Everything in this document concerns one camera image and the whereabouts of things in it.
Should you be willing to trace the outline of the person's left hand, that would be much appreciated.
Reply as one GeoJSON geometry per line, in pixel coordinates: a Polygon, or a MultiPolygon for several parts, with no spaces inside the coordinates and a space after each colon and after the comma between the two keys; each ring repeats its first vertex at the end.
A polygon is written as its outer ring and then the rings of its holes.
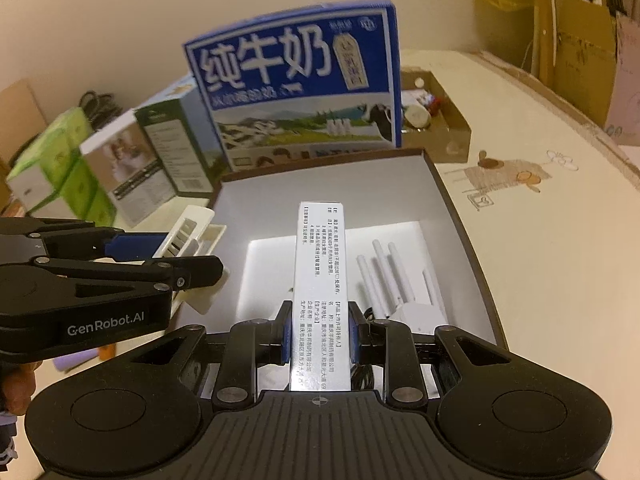
{"type": "Polygon", "coordinates": [[[41,361],[35,363],[11,365],[1,371],[1,406],[7,412],[22,416],[36,391],[35,371],[41,361]]]}

